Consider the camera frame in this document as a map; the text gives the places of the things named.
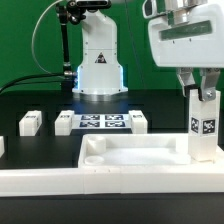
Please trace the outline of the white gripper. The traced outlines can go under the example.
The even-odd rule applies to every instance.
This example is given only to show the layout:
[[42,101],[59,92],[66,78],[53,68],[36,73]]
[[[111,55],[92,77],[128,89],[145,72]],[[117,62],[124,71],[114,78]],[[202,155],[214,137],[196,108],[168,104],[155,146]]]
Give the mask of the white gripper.
[[199,100],[216,98],[220,69],[224,68],[224,2],[208,2],[192,8],[189,22],[171,27],[166,16],[148,24],[152,57],[159,67],[180,67],[177,78],[184,97],[197,88],[193,68],[201,68]]

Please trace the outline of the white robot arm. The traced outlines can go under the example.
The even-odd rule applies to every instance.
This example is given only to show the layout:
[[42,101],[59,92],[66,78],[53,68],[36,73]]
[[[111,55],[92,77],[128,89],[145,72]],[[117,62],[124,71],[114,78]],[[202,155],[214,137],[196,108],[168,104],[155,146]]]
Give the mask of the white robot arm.
[[[78,67],[77,90],[112,95],[125,90],[117,61],[117,27],[100,12],[118,0],[75,0],[82,22],[83,61]],[[224,68],[224,0],[145,0],[152,57],[159,67],[172,67],[183,90],[196,85],[193,70],[202,76],[199,99],[216,98]]]

